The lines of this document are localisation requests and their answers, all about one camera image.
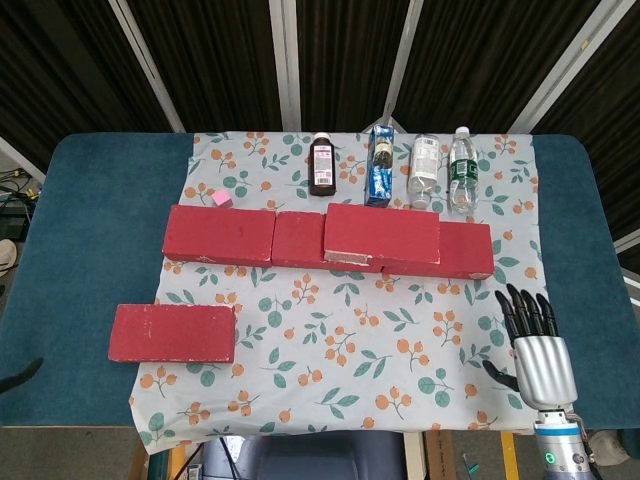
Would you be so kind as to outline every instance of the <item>floral tablecloth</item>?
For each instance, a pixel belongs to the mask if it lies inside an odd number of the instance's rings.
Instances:
[[[443,220],[491,225],[494,276],[463,281],[165,259],[156,302],[235,305],[236,354],[233,365],[140,365],[129,403],[150,453],[220,434],[530,428],[535,413],[493,382],[481,361],[514,369],[493,290],[507,281],[544,290],[531,137],[473,137],[480,200],[467,218],[448,211],[452,137],[439,138],[430,209]],[[389,208],[409,208],[413,139],[396,135]],[[309,134],[195,134],[179,203],[210,206],[210,194],[224,187],[245,209],[361,204],[368,135],[333,134],[332,141],[337,193],[318,198],[307,189]]]

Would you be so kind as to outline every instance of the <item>red block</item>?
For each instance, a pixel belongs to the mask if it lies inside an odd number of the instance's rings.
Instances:
[[[233,362],[232,307],[118,305],[111,330],[114,362]]]
[[[324,231],[324,258],[359,265],[437,263],[438,215],[430,212],[332,203]]]
[[[392,275],[484,279],[493,275],[491,230],[487,224],[440,223],[440,263],[382,269]]]
[[[275,222],[269,210],[174,205],[162,253],[179,262],[270,267]]]
[[[325,215],[322,213],[282,212],[276,217],[271,261],[278,267],[379,272],[380,266],[327,262],[322,246]]]

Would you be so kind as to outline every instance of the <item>blue table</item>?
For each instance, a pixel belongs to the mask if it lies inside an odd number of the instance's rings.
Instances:
[[[547,288],[589,428],[640,427],[640,333],[589,158],[574,138],[534,137]],[[72,135],[57,147],[0,322],[2,425],[125,425],[137,366],[107,360],[118,303],[152,303],[169,206],[190,134]]]

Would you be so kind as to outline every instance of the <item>robotic hand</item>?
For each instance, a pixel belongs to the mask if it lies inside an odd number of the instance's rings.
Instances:
[[[544,455],[545,479],[601,479],[593,456],[586,453],[582,422],[573,413],[578,393],[569,352],[558,336],[551,305],[542,295],[534,299],[526,290],[518,292],[511,284],[507,290],[511,302],[499,291],[496,298],[515,350],[516,376],[499,371],[488,360],[482,365],[491,378],[520,392],[524,403],[538,410],[534,431]]]

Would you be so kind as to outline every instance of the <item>blue box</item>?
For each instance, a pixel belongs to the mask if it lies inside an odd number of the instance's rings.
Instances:
[[[374,125],[369,136],[364,204],[386,207],[391,200],[393,127]]]

